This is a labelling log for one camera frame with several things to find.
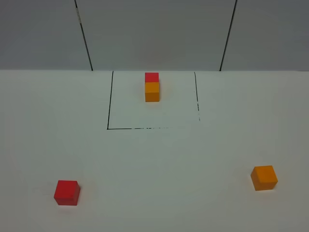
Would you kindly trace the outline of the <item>orange template block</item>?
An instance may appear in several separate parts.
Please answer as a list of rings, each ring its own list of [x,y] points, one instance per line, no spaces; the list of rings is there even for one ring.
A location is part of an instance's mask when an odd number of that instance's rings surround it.
[[[146,102],[159,102],[160,101],[159,82],[146,82],[144,92],[145,92]]]

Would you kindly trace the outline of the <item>red template block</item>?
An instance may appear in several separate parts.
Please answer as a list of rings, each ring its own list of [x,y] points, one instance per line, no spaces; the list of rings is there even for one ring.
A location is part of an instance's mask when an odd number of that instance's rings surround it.
[[[158,72],[146,72],[145,73],[145,82],[152,83],[152,82],[159,82],[159,73]]]

